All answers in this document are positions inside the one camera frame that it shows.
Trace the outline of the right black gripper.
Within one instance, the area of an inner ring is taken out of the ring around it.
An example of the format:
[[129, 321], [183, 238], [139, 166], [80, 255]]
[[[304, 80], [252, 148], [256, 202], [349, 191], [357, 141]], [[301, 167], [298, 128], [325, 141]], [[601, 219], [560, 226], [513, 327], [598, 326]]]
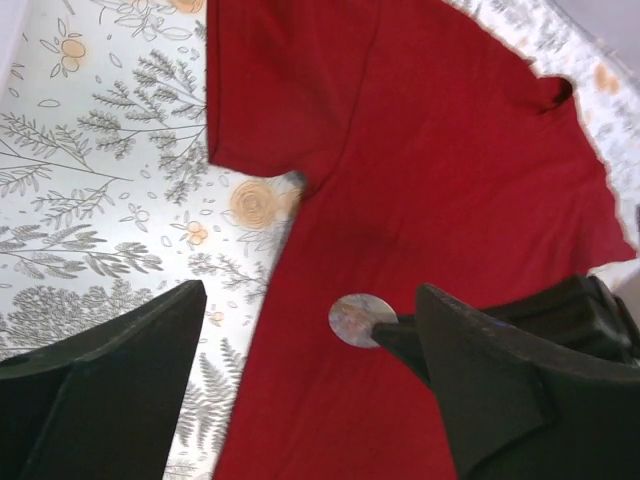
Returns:
[[571, 350], [639, 365], [639, 328], [622, 299], [594, 275], [571, 276], [483, 313]]

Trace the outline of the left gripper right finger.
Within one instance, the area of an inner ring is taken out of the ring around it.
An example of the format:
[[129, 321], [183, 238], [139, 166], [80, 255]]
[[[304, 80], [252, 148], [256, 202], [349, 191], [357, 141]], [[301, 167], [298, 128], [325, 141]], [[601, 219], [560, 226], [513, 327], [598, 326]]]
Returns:
[[430, 285], [416, 319], [458, 478], [638, 478], [638, 367], [538, 338]]

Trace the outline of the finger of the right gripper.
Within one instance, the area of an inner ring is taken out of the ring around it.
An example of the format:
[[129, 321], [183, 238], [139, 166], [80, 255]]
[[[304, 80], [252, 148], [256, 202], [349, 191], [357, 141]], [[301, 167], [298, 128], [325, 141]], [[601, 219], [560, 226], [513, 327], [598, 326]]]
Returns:
[[401, 315], [396, 322], [375, 324], [371, 338], [410, 370], [425, 369], [422, 344], [413, 315]]

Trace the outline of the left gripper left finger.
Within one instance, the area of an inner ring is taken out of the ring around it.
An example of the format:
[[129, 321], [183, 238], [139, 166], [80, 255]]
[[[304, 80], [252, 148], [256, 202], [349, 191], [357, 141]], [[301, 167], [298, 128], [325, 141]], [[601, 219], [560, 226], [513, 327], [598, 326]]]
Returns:
[[2, 478], [162, 478], [206, 300], [203, 283], [187, 281], [2, 361]]

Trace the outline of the round patterned brooch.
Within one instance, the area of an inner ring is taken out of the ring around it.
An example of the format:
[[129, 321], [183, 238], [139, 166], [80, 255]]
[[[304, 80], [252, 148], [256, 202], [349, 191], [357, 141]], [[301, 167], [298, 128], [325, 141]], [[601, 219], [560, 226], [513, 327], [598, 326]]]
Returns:
[[344, 343], [357, 348], [378, 348], [373, 329], [378, 324], [397, 324], [398, 315], [383, 299], [364, 293], [339, 298], [329, 309], [329, 326]]

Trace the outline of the red t-shirt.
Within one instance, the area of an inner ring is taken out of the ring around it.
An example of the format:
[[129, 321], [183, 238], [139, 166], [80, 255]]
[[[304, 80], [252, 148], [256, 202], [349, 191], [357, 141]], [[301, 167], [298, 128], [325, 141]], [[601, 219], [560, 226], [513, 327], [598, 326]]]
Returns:
[[307, 183], [218, 479], [452, 479], [434, 396], [327, 314], [433, 284], [477, 308], [634, 257], [571, 84], [441, 1], [213, 1], [212, 162]]

